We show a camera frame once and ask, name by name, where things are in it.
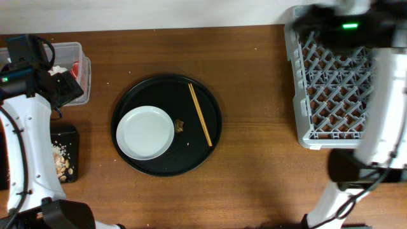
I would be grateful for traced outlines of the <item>white tissue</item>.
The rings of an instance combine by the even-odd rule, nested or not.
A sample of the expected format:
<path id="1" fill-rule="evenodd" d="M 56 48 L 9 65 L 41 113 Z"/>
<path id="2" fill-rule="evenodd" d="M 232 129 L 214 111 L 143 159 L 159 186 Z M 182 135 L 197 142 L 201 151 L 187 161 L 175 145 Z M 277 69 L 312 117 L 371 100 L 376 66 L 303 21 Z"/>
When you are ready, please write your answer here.
<path id="1" fill-rule="evenodd" d="M 68 69 L 60 66 L 53 66 L 48 72 L 50 73 L 51 76 L 58 74 L 58 73 L 64 73 L 67 72 Z"/>

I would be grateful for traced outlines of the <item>red strawberry snack wrapper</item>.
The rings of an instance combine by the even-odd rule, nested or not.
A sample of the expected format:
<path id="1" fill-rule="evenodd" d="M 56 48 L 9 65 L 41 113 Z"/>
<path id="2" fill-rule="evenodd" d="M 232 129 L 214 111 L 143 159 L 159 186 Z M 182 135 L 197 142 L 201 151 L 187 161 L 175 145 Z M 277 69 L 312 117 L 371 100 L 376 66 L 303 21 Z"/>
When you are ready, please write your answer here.
<path id="1" fill-rule="evenodd" d="M 79 78 L 79 62 L 78 61 L 73 63 L 70 72 L 71 72 L 72 76 L 75 78 L 75 80 L 78 80 L 78 78 Z"/>

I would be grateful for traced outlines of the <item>light grey plate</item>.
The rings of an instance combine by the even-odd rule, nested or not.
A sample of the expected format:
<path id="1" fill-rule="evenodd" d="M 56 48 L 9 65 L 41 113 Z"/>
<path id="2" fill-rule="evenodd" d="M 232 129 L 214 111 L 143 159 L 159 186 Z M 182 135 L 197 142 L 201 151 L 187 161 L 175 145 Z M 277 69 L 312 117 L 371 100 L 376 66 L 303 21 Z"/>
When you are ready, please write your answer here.
<path id="1" fill-rule="evenodd" d="M 140 106 L 121 118 L 116 129 L 116 142 L 128 157 L 152 160 L 170 148 L 174 135 L 174 124 L 164 110 Z"/>

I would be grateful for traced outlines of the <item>brown food scrap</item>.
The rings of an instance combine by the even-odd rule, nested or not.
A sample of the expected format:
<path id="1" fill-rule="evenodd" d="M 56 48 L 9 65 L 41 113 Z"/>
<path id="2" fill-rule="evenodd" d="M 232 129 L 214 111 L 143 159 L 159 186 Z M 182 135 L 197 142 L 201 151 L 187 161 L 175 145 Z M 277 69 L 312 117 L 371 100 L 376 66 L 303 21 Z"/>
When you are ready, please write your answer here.
<path id="1" fill-rule="evenodd" d="M 181 120 L 176 120 L 175 122 L 174 122 L 174 129 L 175 129 L 175 132 L 176 133 L 180 133 L 180 132 L 183 132 L 184 131 L 184 122 L 183 121 L 181 121 Z"/>

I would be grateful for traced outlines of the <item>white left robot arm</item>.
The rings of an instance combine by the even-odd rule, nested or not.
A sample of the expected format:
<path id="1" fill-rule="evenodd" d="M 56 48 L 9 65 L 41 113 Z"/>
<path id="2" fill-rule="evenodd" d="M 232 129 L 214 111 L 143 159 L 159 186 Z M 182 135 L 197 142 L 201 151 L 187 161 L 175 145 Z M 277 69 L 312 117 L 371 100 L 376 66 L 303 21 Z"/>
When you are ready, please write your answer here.
<path id="1" fill-rule="evenodd" d="M 1 123 L 10 170 L 1 228 L 107 228 L 90 207 L 66 199 L 55 169 L 50 116 L 83 94 L 69 71 L 48 62 L 12 62 L 1 71 Z"/>

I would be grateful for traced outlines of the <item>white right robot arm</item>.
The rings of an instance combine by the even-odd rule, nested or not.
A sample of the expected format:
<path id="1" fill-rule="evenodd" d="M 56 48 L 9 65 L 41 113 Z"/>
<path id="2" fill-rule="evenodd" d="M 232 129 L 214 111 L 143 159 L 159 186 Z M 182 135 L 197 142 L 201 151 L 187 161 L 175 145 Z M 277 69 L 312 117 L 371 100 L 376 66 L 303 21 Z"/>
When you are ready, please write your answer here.
<path id="1" fill-rule="evenodd" d="M 341 228 L 382 183 L 406 181 L 406 2 L 294 8 L 285 26 L 303 147 L 329 149 L 329 183 L 302 228 Z"/>

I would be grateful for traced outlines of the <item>grey dishwasher rack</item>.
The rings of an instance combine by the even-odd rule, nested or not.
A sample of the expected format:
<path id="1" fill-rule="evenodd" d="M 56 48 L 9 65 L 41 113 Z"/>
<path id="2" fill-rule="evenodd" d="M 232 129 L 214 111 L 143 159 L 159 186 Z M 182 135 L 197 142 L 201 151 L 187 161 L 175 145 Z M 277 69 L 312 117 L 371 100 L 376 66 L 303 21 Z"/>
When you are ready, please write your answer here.
<path id="1" fill-rule="evenodd" d="M 318 32 L 300 36 L 292 29 L 306 7 L 295 6 L 285 26 L 298 141 L 316 150 L 355 148 L 369 116 L 375 54 L 379 48 L 406 47 L 395 40 L 406 22 L 406 3 L 377 1 L 361 14 L 349 15 L 339 8 L 339 41 L 321 41 Z"/>

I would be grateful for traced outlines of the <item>clear plastic bin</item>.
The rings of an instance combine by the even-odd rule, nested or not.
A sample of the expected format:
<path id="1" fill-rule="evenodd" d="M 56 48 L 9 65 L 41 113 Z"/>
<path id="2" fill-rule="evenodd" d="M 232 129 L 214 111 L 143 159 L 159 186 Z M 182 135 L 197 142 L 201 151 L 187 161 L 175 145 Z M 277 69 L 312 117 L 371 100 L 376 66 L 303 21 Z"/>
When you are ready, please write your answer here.
<path id="1" fill-rule="evenodd" d="M 77 82 L 84 94 L 64 106 L 82 105 L 88 101 L 90 91 L 90 60 L 85 57 L 82 46 L 78 42 L 54 43 L 55 62 L 53 66 L 67 68 L 68 71 L 74 62 L 79 62 L 79 78 Z M 51 50 L 44 45 L 45 52 L 50 60 Z M 50 103 L 52 96 L 52 80 L 48 71 L 39 66 L 19 62 L 12 64 L 7 48 L 1 49 L 1 103 L 5 100 L 23 95 L 31 98 L 40 95 Z"/>

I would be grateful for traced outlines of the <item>black rectangular food bin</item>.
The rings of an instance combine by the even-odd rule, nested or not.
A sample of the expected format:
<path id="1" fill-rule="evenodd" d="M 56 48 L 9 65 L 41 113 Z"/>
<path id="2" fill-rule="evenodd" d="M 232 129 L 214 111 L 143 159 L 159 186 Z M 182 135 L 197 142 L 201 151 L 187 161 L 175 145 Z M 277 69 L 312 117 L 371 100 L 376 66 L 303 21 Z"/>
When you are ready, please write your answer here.
<path id="1" fill-rule="evenodd" d="M 69 160 L 69 167 L 62 174 L 66 177 L 61 183 L 73 183 L 78 179 L 79 172 L 79 133 L 73 125 L 59 125 L 51 127 L 51 140 L 54 157 L 57 154 Z M 6 139 L 1 131 L 1 190 L 10 187 L 10 171 L 6 152 Z"/>

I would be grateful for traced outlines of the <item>pile of rice and seeds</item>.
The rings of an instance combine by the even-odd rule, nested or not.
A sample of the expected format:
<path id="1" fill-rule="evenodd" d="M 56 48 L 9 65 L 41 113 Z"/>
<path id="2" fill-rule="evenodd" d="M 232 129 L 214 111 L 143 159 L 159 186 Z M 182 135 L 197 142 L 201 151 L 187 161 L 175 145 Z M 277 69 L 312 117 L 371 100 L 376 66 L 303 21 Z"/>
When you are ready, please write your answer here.
<path id="1" fill-rule="evenodd" d="M 67 146 L 58 142 L 53 143 L 53 159 L 55 170 L 60 183 L 68 183 L 74 179 L 74 165 L 67 152 Z"/>

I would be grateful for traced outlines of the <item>round black tray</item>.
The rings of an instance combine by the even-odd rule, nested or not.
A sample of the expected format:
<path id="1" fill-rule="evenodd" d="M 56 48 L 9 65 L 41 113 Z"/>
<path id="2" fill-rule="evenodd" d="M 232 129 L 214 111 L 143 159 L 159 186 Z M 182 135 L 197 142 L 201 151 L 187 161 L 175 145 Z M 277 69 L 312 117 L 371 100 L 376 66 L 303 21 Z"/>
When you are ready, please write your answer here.
<path id="1" fill-rule="evenodd" d="M 164 110 L 173 121 L 184 122 L 170 148 L 158 158 L 135 160 L 116 142 L 121 118 L 140 106 Z M 222 114 L 216 98 L 205 85 L 182 74 L 152 75 L 135 84 L 118 101 L 111 119 L 111 137 L 120 157 L 132 168 L 150 176 L 170 177 L 200 166 L 215 150 L 221 137 Z"/>

